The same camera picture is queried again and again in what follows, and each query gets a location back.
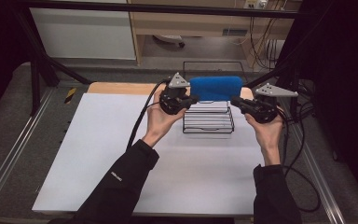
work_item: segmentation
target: person's right arm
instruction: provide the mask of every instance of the person's right arm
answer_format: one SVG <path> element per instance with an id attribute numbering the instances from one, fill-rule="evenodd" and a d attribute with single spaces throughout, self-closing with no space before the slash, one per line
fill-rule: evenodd
<path id="1" fill-rule="evenodd" d="M 287 188 L 278 149 L 282 130 L 282 118 L 260 124 L 249 115 L 248 123 L 255 129 L 265 166 L 254 169 L 256 196 L 254 202 L 255 224 L 301 223 L 301 215 Z"/>

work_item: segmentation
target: black sleeve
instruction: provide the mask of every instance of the black sleeve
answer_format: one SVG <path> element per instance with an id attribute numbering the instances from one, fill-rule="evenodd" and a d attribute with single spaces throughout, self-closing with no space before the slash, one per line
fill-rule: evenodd
<path id="1" fill-rule="evenodd" d="M 158 153 L 138 140 L 118 158 L 66 223 L 128 223 L 149 171 L 157 161 Z"/>
<path id="2" fill-rule="evenodd" d="M 287 188 L 280 165 L 254 169 L 256 196 L 255 224 L 301 223 L 301 215 Z"/>

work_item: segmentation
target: metal rack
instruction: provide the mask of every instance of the metal rack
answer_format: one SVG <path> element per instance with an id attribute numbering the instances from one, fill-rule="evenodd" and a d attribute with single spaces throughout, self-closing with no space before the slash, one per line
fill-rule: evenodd
<path id="1" fill-rule="evenodd" d="M 183 133 L 232 133 L 234 127 L 228 102 L 201 102 L 183 117 Z"/>

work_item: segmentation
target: hand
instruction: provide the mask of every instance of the hand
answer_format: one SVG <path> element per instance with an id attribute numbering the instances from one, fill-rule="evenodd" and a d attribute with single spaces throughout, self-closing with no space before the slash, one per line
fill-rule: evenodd
<path id="1" fill-rule="evenodd" d="M 142 140 L 151 147 L 153 147 L 186 112 L 184 108 L 176 115 L 166 114 L 158 103 L 160 95 L 161 91 L 157 91 L 154 94 L 153 105 L 147 108 L 147 131 Z"/>
<path id="2" fill-rule="evenodd" d="M 261 153 L 266 166 L 281 164 L 278 149 L 279 139 L 282 130 L 282 118 L 278 115 L 270 123 L 258 123 L 250 114 L 245 114 L 248 123 L 255 129 L 255 138 L 261 146 Z"/>

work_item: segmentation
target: white table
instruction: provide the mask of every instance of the white table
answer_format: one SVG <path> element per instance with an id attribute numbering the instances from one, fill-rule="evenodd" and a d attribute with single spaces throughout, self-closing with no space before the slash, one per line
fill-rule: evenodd
<path id="1" fill-rule="evenodd" d="M 121 156 L 145 95 L 85 93 L 33 210 L 74 212 Z M 232 107 L 235 132 L 227 139 L 197 138 L 173 124 L 155 146 L 160 159 L 149 174 L 134 215 L 240 217 L 253 213 L 253 169 L 263 162 L 253 128 Z M 145 133 L 141 123 L 139 139 Z"/>

